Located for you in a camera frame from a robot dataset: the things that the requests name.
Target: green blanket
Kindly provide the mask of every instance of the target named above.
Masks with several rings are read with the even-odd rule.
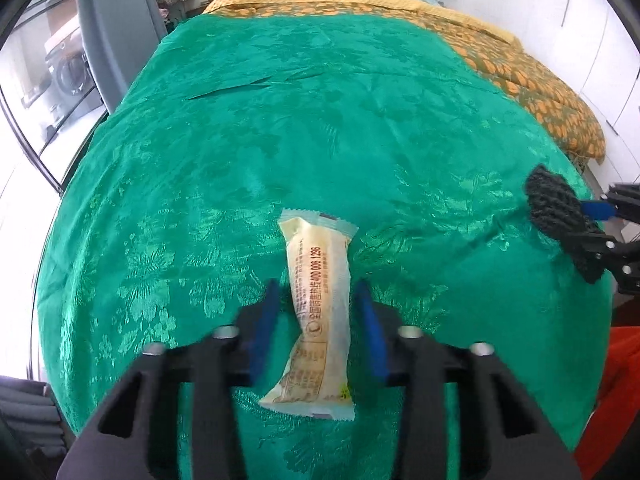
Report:
[[[286,284],[287,207],[359,226],[353,280],[440,341],[491,342],[575,446],[604,364],[610,286],[587,285],[527,219],[523,185],[539,162],[589,195],[529,113],[410,23],[192,19],[96,131],[47,243],[38,318],[66,418],[79,431],[145,343],[191,343],[267,279]],[[258,407],[299,333],[282,310],[264,379],[236,392],[250,478],[388,478],[401,392],[374,386],[355,325],[354,422]]]

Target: orange and brown patterned quilt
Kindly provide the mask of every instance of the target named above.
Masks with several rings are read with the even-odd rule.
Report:
[[[578,95],[526,54],[513,34],[461,12],[420,0],[214,0],[205,12],[233,18],[350,13],[406,20],[436,32],[479,75],[529,111],[574,164],[604,160],[604,134]]]

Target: packaged bread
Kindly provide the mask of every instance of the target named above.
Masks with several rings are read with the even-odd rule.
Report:
[[[291,209],[282,211],[278,223],[287,243],[291,295],[302,334],[282,378],[260,405],[290,415],[353,420],[347,386],[347,248],[358,228],[323,213]]]

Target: red cloth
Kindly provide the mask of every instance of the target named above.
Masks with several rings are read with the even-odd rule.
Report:
[[[611,457],[640,410],[640,327],[611,329],[598,407],[574,456],[591,480]]]

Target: silver bolt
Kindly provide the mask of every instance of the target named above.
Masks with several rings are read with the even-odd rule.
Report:
[[[472,354],[484,356],[491,355],[494,353],[494,347],[492,347],[489,343],[473,343],[469,350],[471,350]]]
[[[144,355],[160,355],[164,353],[166,346],[164,343],[148,343],[142,349]]]
[[[216,339],[233,339],[240,335],[240,329],[234,325],[219,326],[213,331],[213,337]]]
[[[398,329],[398,335],[405,339],[418,339],[422,337],[422,330],[418,326],[402,325]]]

